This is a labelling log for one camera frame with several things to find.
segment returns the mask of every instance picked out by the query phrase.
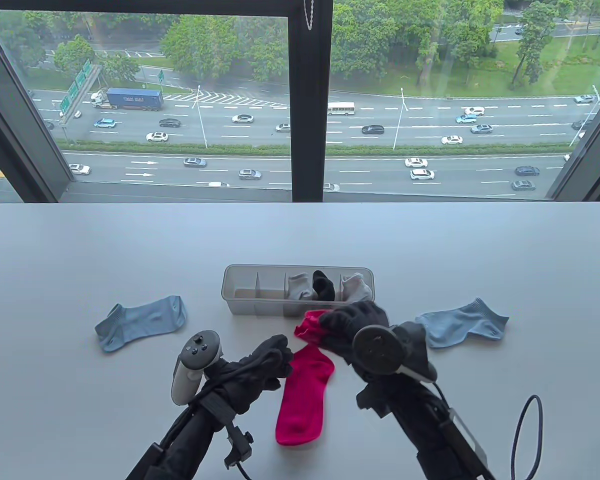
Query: truck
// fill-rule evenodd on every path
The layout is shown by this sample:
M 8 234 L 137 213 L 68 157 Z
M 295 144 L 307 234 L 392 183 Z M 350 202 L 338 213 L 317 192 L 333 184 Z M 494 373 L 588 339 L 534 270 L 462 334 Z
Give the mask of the truck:
M 109 88 L 100 89 L 91 94 L 91 105 L 94 108 L 117 110 L 154 110 L 163 107 L 163 93 L 160 90 L 142 88 Z

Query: highway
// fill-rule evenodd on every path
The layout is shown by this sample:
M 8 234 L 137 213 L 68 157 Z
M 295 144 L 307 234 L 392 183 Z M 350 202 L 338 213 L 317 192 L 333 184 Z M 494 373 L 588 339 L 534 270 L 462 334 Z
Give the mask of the highway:
M 200 155 L 206 159 L 207 167 L 192 168 L 182 164 L 181 155 L 88 151 L 65 151 L 64 155 L 69 163 L 91 167 L 91 174 L 76 176 L 79 181 L 184 186 L 226 182 L 241 188 L 291 189 L 291 160 L 284 157 Z M 341 192 L 541 199 L 565 164 L 559 154 L 427 157 L 427 160 L 428 168 L 435 172 L 433 180 L 412 180 L 403 158 L 328 158 L 324 181 L 339 185 Z M 514 169 L 524 165 L 538 167 L 540 175 L 516 176 Z M 239 180 L 241 169 L 259 170 L 262 178 Z M 511 182 L 520 179 L 530 179 L 537 189 L 514 192 Z
M 247 144 L 265 146 L 288 144 L 288 133 L 276 132 L 275 126 L 289 121 L 287 106 L 259 105 L 257 92 L 245 92 L 247 100 L 222 100 L 201 102 L 195 107 L 195 94 L 166 95 L 163 110 L 101 110 L 90 105 L 88 98 L 81 100 L 81 118 L 72 118 L 67 135 L 73 140 L 99 140 L 103 142 L 147 142 L 146 135 L 154 131 L 167 131 L 170 144 Z M 58 124 L 59 104 L 63 92 L 34 92 L 34 105 L 43 119 Z M 356 112 L 352 116 L 327 117 L 327 144 L 346 146 L 392 146 L 396 138 L 401 113 L 401 99 L 393 96 L 332 92 L 333 101 L 354 101 Z M 439 146 L 440 139 L 460 135 L 465 145 L 535 144 L 540 142 L 570 142 L 576 130 L 571 124 L 585 119 L 592 105 L 576 105 L 568 96 L 540 98 L 477 98 L 435 99 L 406 98 L 397 135 L 401 146 Z M 485 115 L 478 123 L 490 124 L 491 134 L 472 134 L 471 125 L 458 124 L 455 118 L 467 106 L 482 106 Z M 254 116 L 252 124 L 234 124 L 231 118 L 238 114 Z M 116 128 L 95 128 L 100 118 L 114 119 Z M 179 119 L 181 128 L 160 128 L 160 119 Z M 384 135 L 363 135 L 365 125 L 380 124 Z M 51 133 L 63 138 L 60 128 Z M 447 147 L 453 155 L 453 145 Z

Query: white sock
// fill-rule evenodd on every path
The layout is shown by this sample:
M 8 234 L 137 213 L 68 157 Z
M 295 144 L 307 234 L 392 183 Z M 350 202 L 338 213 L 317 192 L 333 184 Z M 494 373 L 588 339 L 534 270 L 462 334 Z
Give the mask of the white sock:
M 290 276 L 287 281 L 286 297 L 289 300 L 313 300 L 317 297 L 308 273 Z
M 361 273 L 355 273 L 342 279 L 342 300 L 344 302 L 360 302 L 371 300 L 371 288 L 362 279 Z

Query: bus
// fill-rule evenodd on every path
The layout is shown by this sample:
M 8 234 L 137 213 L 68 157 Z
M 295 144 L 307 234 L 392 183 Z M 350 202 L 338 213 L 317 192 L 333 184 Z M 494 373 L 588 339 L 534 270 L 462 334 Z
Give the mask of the bus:
M 353 115 L 356 112 L 354 102 L 329 102 L 327 115 Z

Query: black glove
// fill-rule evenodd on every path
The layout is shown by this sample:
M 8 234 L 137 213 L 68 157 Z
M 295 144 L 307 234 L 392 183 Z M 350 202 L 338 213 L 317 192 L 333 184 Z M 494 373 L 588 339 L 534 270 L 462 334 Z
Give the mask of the black glove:
M 320 317 L 319 322 L 320 326 L 329 332 L 323 336 L 319 346 L 341 356 L 348 364 L 354 363 L 351 344 L 362 327 L 389 327 L 385 311 L 369 300 L 353 302 L 328 311 Z
M 202 390 L 211 388 L 235 413 L 242 415 L 265 390 L 280 388 L 278 378 L 291 375 L 294 354 L 286 336 L 276 334 L 262 342 L 240 361 L 220 359 L 204 370 L 208 381 Z

